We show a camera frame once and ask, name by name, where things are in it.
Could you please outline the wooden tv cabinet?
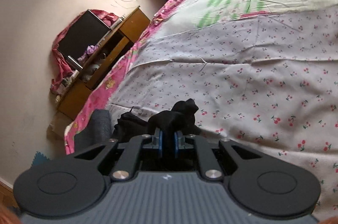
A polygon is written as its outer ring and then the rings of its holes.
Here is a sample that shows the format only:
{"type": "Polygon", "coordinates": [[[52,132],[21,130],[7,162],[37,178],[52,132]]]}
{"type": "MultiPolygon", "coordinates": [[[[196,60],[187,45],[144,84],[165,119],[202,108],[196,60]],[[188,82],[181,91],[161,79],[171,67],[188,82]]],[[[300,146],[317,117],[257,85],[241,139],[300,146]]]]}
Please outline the wooden tv cabinet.
{"type": "Polygon", "coordinates": [[[138,40],[150,19],[137,7],[98,43],[98,49],[85,62],[83,70],[67,87],[57,110],[75,119],[89,95],[98,87],[118,59],[138,40]]]}

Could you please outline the black tv monitor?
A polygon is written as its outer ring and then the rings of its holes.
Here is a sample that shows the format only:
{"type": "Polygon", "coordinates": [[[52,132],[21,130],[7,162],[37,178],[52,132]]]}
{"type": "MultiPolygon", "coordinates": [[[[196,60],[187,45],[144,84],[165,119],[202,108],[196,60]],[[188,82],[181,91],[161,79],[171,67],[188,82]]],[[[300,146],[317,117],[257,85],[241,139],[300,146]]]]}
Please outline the black tv monitor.
{"type": "Polygon", "coordinates": [[[110,27],[87,10],[70,26],[65,37],[59,42],[58,51],[67,63],[76,70],[83,69],[79,58],[90,45],[96,45],[110,31],[110,27]]]}

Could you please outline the cherry print bed sheet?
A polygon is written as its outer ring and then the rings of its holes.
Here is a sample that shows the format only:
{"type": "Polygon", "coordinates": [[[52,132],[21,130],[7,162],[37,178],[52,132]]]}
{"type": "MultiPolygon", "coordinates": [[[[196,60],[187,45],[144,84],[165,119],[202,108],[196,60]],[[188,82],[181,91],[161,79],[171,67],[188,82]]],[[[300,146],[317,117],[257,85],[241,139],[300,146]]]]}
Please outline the cherry print bed sheet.
{"type": "Polygon", "coordinates": [[[337,0],[169,0],[89,96],[144,120],[191,98],[204,137],[230,138],[311,171],[315,217],[337,215],[337,0]]]}

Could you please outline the dark grey folded garment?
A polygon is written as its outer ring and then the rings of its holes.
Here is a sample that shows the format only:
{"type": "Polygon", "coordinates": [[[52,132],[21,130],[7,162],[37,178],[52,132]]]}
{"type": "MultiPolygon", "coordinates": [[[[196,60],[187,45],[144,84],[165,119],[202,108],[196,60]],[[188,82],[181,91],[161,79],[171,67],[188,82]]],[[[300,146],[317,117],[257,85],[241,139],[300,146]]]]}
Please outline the dark grey folded garment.
{"type": "Polygon", "coordinates": [[[106,109],[95,109],[86,127],[75,135],[75,152],[107,141],[112,136],[110,113],[106,109]]]}

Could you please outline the black pants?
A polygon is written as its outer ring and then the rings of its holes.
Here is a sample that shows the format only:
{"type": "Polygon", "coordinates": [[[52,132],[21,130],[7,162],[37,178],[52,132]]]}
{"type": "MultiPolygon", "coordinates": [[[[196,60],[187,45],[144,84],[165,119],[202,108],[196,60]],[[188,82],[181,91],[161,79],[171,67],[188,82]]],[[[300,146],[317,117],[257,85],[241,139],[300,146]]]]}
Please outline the black pants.
{"type": "Polygon", "coordinates": [[[178,101],[171,110],[161,111],[148,119],[142,120],[131,112],[125,112],[114,125],[112,136],[122,143],[129,142],[132,137],[143,134],[154,135],[158,128],[165,138],[174,133],[183,135],[200,135],[202,130],[195,125],[195,113],[198,106],[193,99],[178,101]]]}

